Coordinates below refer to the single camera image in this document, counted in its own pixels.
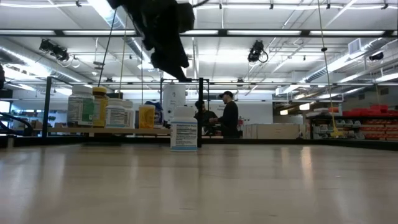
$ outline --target table surface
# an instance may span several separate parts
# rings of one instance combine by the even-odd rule
[[[398,154],[332,146],[0,151],[0,223],[396,223]]]

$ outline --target black cap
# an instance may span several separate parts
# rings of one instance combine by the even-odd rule
[[[230,91],[225,91],[224,93],[218,95],[220,98],[222,98],[224,95],[228,95],[231,98],[234,98],[234,95]]]

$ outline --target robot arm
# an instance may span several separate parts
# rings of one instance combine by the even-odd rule
[[[181,67],[189,66],[179,33],[193,29],[192,5],[175,0],[108,0],[112,8],[123,6],[142,37],[150,59],[159,68],[181,81],[187,81]]]

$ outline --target black cloth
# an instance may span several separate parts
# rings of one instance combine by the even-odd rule
[[[223,116],[218,118],[221,123],[221,131],[224,137],[238,138],[238,115],[239,110],[235,102],[230,101],[224,108]]]
[[[195,114],[194,118],[198,119],[198,113]],[[205,111],[201,118],[201,126],[205,128],[205,131],[208,131],[211,127],[213,127],[213,125],[210,124],[209,119],[217,118],[217,115],[212,111]]]

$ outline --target pill bottle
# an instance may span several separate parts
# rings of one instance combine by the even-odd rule
[[[124,127],[134,128],[134,115],[136,112],[132,109],[132,102],[129,100],[123,100],[123,107],[126,110],[124,113]]]
[[[139,107],[139,128],[153,129],[155,126],[155,106],[140,105]]]
[[[124,128],[125,112],[123,100],[109,98],[106,106],[105,128]]]
[[[106,96],[106,89],[103,87],[93,87],[94,95],[94,128],[105,127],[106,106],[108,105],[108,97]]]
[[[94,96],[90,87],[75,85],[68,98],[67,124],[70,128],[93,127]]]
[[[179,106],[174,110],[174,118],[170,122],[172,151],[197,151],[198,121],[193,116],[191,107]]]

